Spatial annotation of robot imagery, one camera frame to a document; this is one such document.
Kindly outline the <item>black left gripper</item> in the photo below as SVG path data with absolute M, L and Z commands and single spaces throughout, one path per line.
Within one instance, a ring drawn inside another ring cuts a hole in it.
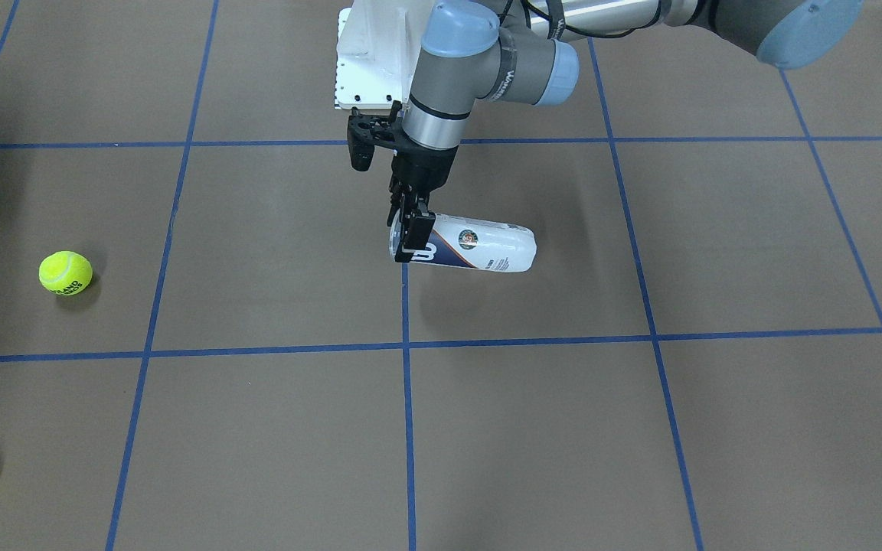
M 436 215 L 425 197 L 444 186 L 459 147 L 435 150 L 417 144 L 392 145 L 390 209 L 386 224 L 395 223 L 395 261 L 412 262 L 417 251 L 426 250 Z

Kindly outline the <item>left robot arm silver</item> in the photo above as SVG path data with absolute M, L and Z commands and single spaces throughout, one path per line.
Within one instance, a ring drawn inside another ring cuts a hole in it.
M 567 101 L 579 59 L 564 35 L 619 38 L 655 24 L 713 32 L 778 69 L 804 67 L 853 27 L 861 1 L 549 1 L 545 29 L 528 1 L 437 1 L 421 36 L 406 107 L 390 112 L 390 251 L 423 261 L 445 184 L 478 101 L 553 106 Z

